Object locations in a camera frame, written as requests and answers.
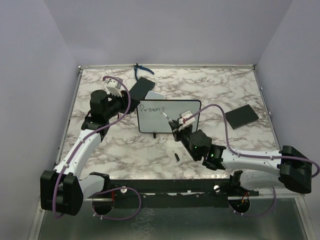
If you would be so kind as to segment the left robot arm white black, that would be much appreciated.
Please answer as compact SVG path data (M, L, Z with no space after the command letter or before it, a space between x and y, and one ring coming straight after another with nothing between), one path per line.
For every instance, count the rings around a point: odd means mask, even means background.
M45 170L40 176L42 209L52 211L56 218L75 216L85 199L93 195L103 198L110 193L109 175L92 172L83 180L80 175L94 150L107 135L112 125L110 119L119 113L132 113L143 98L134 89L122 90L119 96L112 96L104 90L91 93L90 110L74 146L53 170Z

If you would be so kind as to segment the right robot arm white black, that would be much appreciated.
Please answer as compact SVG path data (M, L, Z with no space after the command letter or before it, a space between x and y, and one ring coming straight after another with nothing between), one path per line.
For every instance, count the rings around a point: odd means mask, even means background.
M267 152L231 150L213 144L202 130L193 131L193 126L181 118L169 120L168 124L174 140L182 143L195 162L201 161L213 171L234 171L229 189L236 196L272 187L285 187L299 194L312 191L312 163L292 146Z

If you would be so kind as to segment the black marker cap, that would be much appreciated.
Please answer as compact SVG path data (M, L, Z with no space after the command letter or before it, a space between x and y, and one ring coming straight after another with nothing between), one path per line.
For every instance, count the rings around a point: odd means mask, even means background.
M174 156L175 156L175 158L176 158L176 161L179 162L179 161L180 161L179 155L178 155L177 153L174 153Z

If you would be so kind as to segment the small whiteboard black frame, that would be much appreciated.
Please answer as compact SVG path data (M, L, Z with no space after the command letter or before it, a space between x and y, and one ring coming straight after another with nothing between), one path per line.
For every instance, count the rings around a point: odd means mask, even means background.
M198 99L142 100L137 107L138 129L143 134L171 134L168 116L177 120L181 114L199 111L202 102Z

